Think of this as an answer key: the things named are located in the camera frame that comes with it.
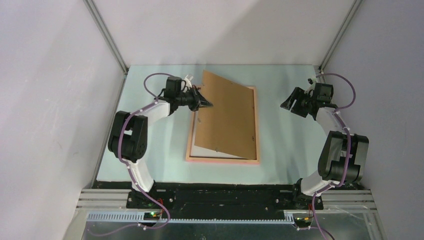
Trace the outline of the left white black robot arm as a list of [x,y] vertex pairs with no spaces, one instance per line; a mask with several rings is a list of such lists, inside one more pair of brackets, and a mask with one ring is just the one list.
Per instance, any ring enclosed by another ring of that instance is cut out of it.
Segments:
[[167,73],[165,76],[165,87],[153,96],[151,103],[134,112],[118,111],[115,114],[107,142],[108,150],[126,166],[132,188],[141,192],[138,201],[145,208],[153,208],[158,202],[158,194],[151,190],[155,181],[144,160],[148,128],[172,115],[179,107],[187,106],[192,112],[213,107],[213,103],[191,83],[191,75],[181,78]]

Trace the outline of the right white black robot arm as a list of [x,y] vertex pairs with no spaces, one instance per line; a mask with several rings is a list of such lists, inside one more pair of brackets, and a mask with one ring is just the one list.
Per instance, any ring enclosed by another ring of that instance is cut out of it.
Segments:
[[295,87],[280,105],[300,117],[312,116],[326,134],[317,170],[293,186],[290,201],[297,209],[304,209],[327,190],[357,183],[363,177],[369,139],[350,130],[340,107],[332,102],[333,95],[331,84],[314,82],[306,90]]

